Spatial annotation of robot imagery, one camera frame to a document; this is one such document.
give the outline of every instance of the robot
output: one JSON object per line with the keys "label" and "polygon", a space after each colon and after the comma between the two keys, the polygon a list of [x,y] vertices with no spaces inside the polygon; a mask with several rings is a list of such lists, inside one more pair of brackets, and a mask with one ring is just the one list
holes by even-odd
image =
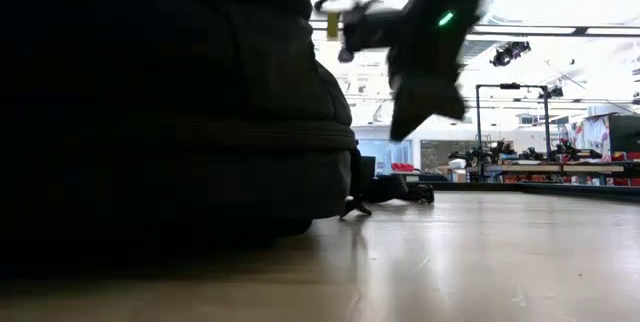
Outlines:
{"label": "robot", "polygon": [[529,147],[518,156],[518,159],[525,161],[544,161],[544,155],[536,151],[534,147]]}
{"label": "robot", "polygon": [[[326,1],[316,2],[315,10],[323,12]],[[403,140],[433,114],[462,119],[457,56],[480,19],[480,0],[411,0],[401,11],[367,13],[374,2],[343,12],[340,60],[348,62],[361,50],[390,47],[389,86],[395,99],[391,140]]]}
{"label": "robot", "polygon": [[598,159],[602,158],[602,154],[592,149],[577,149],[566,139],[561,139],[556,145],[555,151],[551,152],[551,156],[557,162],[580,161],[582,159]]}

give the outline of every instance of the cable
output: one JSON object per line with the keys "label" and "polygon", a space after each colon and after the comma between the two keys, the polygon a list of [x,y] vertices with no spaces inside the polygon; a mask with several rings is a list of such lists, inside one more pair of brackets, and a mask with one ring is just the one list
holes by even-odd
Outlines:
{"label": "cable", "polygon": [[[551,65],[551,63],[549,63],[549,61],[546,61],[546,60],[543,60],[543,59],[541,59],[541,60],[542,60],[542,62],[543,62],[544,64],[546,64],[547,66],[549,66],[549,68],[551,68],[551,70],[553,70],[554,72],[556,72],[556,73],[560,74],[562,77],[564,77],[564,78],[568,79],[569,81],[573,82],[576,86],[579,86],[579,87],[580,87],[580,88],[582,88],[583,90],[586,90],[586,89],[587,89],[587,87],[585,87],[585,86],[581,85],[580,83],[576,82],[573,78],[571,78],[571,77],[567,76],[566,74],[562,73],[560,70],[558,70],[558,69],[556,69],[555,67],[553,67],[553,66]],[[619,109],[621,109],[621,110],[623,110],[623,111],[626,111],[626,112],[631,113],[631,114],[632,114],[632,115],[634,115],[634,116],[635,116],[635,115],[638,115],[635,111],[630,110],[630,109],[628,109],[628,108],[624,108],[624,107],[620,106],[619,104],[613,103],[613,102],[611,102],[608,98],[606,98],[606,99],[605,99],[605,101],[606,101],[607,103],[611,104],[612,106],[618,107]]]}

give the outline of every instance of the red object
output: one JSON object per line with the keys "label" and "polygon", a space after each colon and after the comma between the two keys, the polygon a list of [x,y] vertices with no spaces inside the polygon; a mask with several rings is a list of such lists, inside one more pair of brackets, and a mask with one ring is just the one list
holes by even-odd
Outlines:
{"label": "red object", "polygon": [[628,178],[614,178],[613,179],[614,186],[629,186]]}
{"label": "red object", "polygon": [[395,172],[413,172],[413,165],[409,163],[392,163],[391,169]]}
{"label": "red object", "polygon": [[624,152],[613,152],[611,155],[612,161],[624,161],[626,159],[626,153]]}

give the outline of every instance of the wooden floor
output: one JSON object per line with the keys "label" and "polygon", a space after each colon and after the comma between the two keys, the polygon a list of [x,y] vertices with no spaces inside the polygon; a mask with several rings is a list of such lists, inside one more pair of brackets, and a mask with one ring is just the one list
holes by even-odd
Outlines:
{"label": "wooden floor", "polygon": [[438,193],[180,273],[54,281],[0,321],[640,321],[640,205]]}

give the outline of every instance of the black bag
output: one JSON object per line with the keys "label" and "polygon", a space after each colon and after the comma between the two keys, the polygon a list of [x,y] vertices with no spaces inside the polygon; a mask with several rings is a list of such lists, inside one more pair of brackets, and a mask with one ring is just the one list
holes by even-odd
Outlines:
{"label": "black bag", "polygon": [[382,203],[401,198],[409,190],[400,175],[380,175],[371,180],[365,199],[371,203]]}
{"label": "black bag", "polygon": [[343,210],[355,138],[315,60],[309,0],[5,6],[12,225]]}
{"label": "black bag", "polygon": [[407,193],[398,198],[420,204],[431,204],[435,201],[433,186],[418,183],[407,183]]}

